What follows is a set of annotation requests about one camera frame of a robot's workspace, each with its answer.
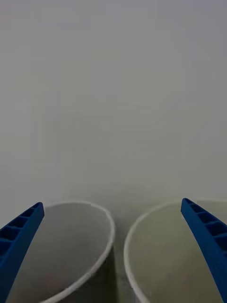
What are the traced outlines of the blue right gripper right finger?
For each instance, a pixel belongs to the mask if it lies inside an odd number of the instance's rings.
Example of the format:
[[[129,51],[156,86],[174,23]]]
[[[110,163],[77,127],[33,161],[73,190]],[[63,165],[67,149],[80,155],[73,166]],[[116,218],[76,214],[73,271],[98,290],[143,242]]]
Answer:
[[[181,213],[206,260],[223,302],[227,301],[227,225],[184,198]]]

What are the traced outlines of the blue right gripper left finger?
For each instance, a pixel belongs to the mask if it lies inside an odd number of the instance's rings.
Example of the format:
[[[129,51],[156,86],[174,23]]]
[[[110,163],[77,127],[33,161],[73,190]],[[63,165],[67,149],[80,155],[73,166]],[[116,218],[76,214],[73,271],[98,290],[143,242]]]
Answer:
[[[0,230],[0,301],[6,302],[27,250],[44,218],[38,202]]]

